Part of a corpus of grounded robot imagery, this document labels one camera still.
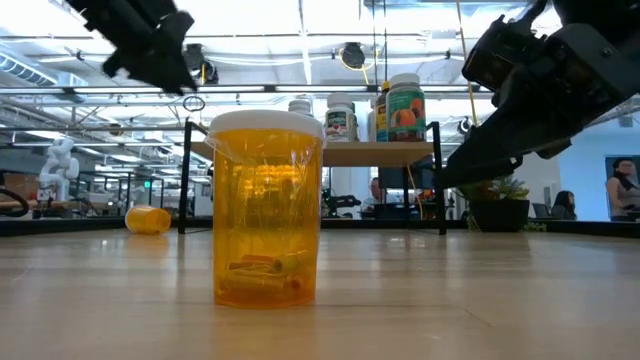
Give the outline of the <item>potted succulent black pot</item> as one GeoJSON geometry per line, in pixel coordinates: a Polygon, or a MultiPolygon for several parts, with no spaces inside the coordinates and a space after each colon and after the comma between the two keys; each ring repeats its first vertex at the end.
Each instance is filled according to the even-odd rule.
{"type": "Polygon", "coordinates": [[[467,201],[467,224],[482,232],[519,232],[529,223],[531,202],[524,181],[499,177],[458,188],[467,201]]]}

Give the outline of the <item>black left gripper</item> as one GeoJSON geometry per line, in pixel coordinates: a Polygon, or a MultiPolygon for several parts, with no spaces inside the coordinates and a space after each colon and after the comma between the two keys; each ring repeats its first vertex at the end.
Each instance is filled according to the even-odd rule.
{"type": "Polygon", "coordinates": [[[174,0],[66,0],[86,20],[88,31],[97,31],[115,47],[102,64],[103,72],[115,77],[124,69],[128,78],[183,95],[197,85],[181,55],[154,52],[178,52],[192,16],[179,10],[174,0]]]}

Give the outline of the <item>black aluminium table frame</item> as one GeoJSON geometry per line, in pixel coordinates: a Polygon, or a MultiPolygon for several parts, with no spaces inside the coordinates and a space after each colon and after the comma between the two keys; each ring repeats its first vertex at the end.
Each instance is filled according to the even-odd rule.
{"type": "MultiPolygon", "coordinates": [[[[585,222],[560,220],[532,220],[542,225],[547,233],[568,233],[603,237],[640,239],[640,223],[630,222],[585,222]]],[[[122,217],[62,219],[62,220],[9,220],[0,219],[0,237],[38,235],[50,233],[82,232],[125,229],[122,217]]],[[[462,220],[322,220],[321,229],[340,230],[461,230],[467,229],[462,220]]]]}

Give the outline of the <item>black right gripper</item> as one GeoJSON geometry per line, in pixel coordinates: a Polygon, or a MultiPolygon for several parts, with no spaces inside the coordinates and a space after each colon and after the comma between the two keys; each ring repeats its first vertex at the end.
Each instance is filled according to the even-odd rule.
{"type": "Polygon", "coordinates": [[[523,158],[548,160],[594,120],[640,92],[640,21],[609,39],[571,24],[517,61],[499,90],[491,126],[471,131],[440,172],[443,188],[512,175],[523,158]]]}

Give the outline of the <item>wooden shelf black metal frame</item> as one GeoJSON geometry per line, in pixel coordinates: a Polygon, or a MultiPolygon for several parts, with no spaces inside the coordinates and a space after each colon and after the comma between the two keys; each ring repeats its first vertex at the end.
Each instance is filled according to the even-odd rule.
{"type": "MultiPolygon", "coordinates": [[[[202,220],[187,218],[187,181],[189,180],[191,156],[195,154],[210,160],[213,150],[205,142],[192,140],[194,131],[203,135],[207,133],[201,126],[188,121],[181,130],[183,139],[177,143],[183,149],[177,226],[179,232],[183,234],[187,227],[204,223],[202,220]]],[[[431,142],[329,142],[323,152],[324,165],[329,168],[399,168],[403,171],[403,195],[407,196],[409,170],[412,164],[431,157],[433,159],[433,175],[438,176],[442,171],[440,125],[437,122],[432,122],[427,126],[427,130],[433,134],[431,142]]],[[[321,227],[323,229],[428,229],[444,235],[447,233],[444,189],[439,184],[435,184],[434,189],[436,191],[436,218],[434,220],[412,220],[409,203],[405,202],[405,215],[400,220],[323,220],[321,227]]]]}

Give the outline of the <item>orange pill bottle white cap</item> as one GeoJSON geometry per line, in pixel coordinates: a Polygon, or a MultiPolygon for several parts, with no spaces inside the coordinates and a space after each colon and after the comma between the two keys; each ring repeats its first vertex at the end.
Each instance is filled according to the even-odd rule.
{"type": "Polygon", "coordinates": [[[169,212],[149,205],[134,206],[125,215],[127,229],[139,235],[164,234],[171,227],[171,221],[169,212]]]}

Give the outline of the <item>person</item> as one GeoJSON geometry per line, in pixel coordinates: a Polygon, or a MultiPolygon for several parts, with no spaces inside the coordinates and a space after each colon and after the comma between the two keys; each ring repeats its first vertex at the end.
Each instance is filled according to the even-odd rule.
{"type": "Polygon", "coordinates": [[[640,185],[635,182],[635,164],[631,158],[618,158],[612,168],[612,176],[606,182],[610,220],[635,223],[640,213],[640,185]]]}
{"type": "Polygon", "coordinates": [[[383,189],[380,186],[378,177],[373,177],[371,179],[369,189],[370,197],[367,198],[361,206],[361,217],[363,219],[374,218],[376,205],[396,204],[401,202],[401,199],[398,196],[389,194],[386,189],[383,189]]]}
{"type": "Polygon", "coordinates": [[[576,221],[575,197],[571,191],[560,191],[551,208],[551,216],[557,220],[576,221]]]}

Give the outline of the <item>gummy vitamin bottle white cap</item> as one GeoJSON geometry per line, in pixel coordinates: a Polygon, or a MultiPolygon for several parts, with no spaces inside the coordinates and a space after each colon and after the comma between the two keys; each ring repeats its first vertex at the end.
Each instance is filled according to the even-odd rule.
{"type": "Polygon", "coordinates": [[[386,105],[390,142],[425,141],[425,95],[418,74],[401,73],[393,76],[386,105]]]}

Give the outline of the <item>overhead light bar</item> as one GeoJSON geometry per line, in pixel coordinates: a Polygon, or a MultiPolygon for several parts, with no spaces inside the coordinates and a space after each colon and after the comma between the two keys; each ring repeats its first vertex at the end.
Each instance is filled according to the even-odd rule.
{"type": "MultiPolygon", "coordinates": [[[[467,85],[421,85],[426,93],[466,93],[467,85]]],[[[202,86],[199,94],[234,94],[234,93],[375,93],[380,88],[375,85],[214,85],[202,86]]],[[[164,94],[157,87],[128,86],[128,87],[0,87],[0,95],[155,95],[164,94]]]]}

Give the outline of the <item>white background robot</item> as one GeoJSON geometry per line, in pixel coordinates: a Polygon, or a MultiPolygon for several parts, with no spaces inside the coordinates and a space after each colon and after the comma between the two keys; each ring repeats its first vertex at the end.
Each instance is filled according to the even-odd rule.
{"type": "Polygon", "coordinates": [[[79,175],[79,161],[71,154],[74,141],[57,139],[47,149],[47,160],[38,176],[38,201],[67,201],[70,181],[79,175]]]}

